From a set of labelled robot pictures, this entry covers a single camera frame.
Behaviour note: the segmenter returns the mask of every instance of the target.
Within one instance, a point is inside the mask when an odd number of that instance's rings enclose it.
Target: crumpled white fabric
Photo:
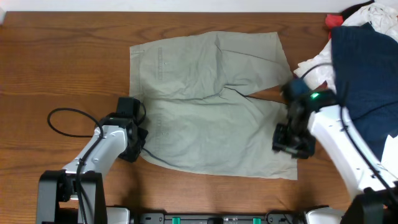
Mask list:
[[[285,105],[245,97],[292,78],[277,33],[177,37],[133,46],[130,56],[130,95],[147,111],[145,160],[197,174],[297,179],[296,160],[272,151]]]
[[[361,26],[367,22],[371,23],[373,29],[381,34],[386,34],[398,42],[398,12],[379,3],[372,3],[356,11],[343,26]],[[308,69],[319,63],[331,62],[331,40],[325,48],[313,59],[298,64],[294,73],[301,77]],[[305,78],[305,83],[311,89],[316,89],[323,82],[327,82],[328,88],[336,91],[335,72],[332,66],[321,66],[312,70]]]

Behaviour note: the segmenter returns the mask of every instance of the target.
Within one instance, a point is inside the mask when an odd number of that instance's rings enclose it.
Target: green tape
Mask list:
[[[253,224],[261,224],[261,218],[253,218]]]
[[[173,217],[172,224],[180,224],[180,217]]]

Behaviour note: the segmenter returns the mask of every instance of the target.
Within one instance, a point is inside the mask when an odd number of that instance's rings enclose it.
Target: wooden table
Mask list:
[[[37,183],[87,143],[53,132],[57,107],[96,118],[129,93],[129,46],[213,30],[279,33],[291,69],[327,42],[324,14],[8,12],[0,28],[0,223],[33,223]],[[256,97],[278,99],[277,88]],[[68,133],[90,134],[90,120],[60,113]],[[327,157],[298,162],[298,181],[198,175],[139,158],[117,160],[104,183],[108,205],[133,212],[266,213],[329,204],[347,209],[344,183]]]

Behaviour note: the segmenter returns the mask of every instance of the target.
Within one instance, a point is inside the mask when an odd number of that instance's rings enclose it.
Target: green light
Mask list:
[[[313,99],[315,99],[316,97],[318,97],[319,96],[319,93],[312,93],[311,94],[311,98],[313,98]]]

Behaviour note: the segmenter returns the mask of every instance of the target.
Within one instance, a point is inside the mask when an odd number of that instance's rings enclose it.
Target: black cloth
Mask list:
[[[341,12],[341,16],[343,16],[343,20],[345,21],[346,19],[348,19],[352,14],[354,14],[356,11],[358,11],[359,9],[361,9],[363,6],[367,6],[369,4],[374,3],[374,0],[372,1],[368,1],[362,4],[357,4],[354,6],[351,6],[347,9],[345,9],[343,12]]]
[[[349,115],[381,160],[387,136],[398,134],[398,43],[369,24],[335,27],[331,36],[338,98],[349,83]]]

